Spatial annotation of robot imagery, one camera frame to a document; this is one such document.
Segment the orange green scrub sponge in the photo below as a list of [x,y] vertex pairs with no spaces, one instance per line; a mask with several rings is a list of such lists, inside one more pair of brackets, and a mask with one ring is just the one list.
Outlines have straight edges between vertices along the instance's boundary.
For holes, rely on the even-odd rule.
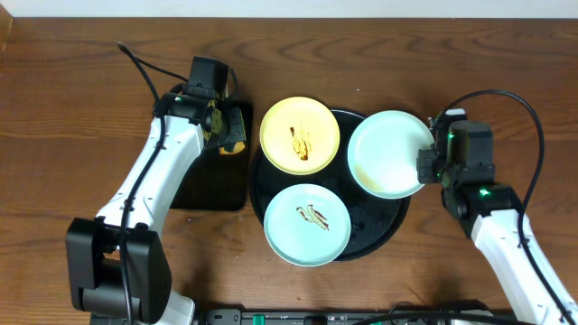
[[235,142],[234,144],[227,144],[219,148],[220,155],[234,155],[241,153],[246,148],[244,142]]

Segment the light blue plate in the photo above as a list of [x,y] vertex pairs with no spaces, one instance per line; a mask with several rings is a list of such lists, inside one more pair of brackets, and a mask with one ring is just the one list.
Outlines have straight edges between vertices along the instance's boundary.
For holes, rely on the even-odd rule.
[[364,119],[353,131],[347,161],[355,182],[370,195],[397,200],[423,184],[418,180],[417,156],[434,143],[429,128],[404,111],[388,110]]
[[342,200],[332,191],[308,183],[276,194],[266,208],[263,226],[275,253],[303,267],[336,260],[351,234],[350,214]]

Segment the yellow plate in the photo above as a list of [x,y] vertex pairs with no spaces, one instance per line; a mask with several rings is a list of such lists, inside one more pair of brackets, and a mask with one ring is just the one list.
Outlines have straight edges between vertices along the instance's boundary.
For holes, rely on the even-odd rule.
[[316,173],[330,164],[340,146],[335,115],[320,101],[288,97],[272,105],[259,129],[261,150],[278,170]]

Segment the light blue plate front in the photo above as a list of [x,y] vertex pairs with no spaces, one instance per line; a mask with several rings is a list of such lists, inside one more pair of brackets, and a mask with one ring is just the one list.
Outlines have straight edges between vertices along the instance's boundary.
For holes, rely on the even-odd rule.
[[342,200],[332,191],[308,183],[276,194],[266,208],[263,226],[275,253],[303,267],[336,260],[351,234],[350,214]]

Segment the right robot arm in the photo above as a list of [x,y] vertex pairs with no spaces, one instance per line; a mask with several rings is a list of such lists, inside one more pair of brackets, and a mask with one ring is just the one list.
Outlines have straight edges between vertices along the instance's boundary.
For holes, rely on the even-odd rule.
[[492,152],[465,155],[421,149],[418,180],[443,186],[444,208],[482,252],[518,320],[575,324],[577,303],[545,258],[521,202],[508,185],[494,182]]

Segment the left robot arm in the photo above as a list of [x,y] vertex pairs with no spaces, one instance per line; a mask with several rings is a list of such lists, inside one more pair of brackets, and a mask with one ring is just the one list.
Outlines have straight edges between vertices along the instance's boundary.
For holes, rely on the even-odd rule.
[[155,104],[150,133],[113,198],[65,236],[72,305],[119,324],[191,324],[195,304],[172,287],[163,224],[187,171],[203,155],[246,141],[251,105],[174,92]]

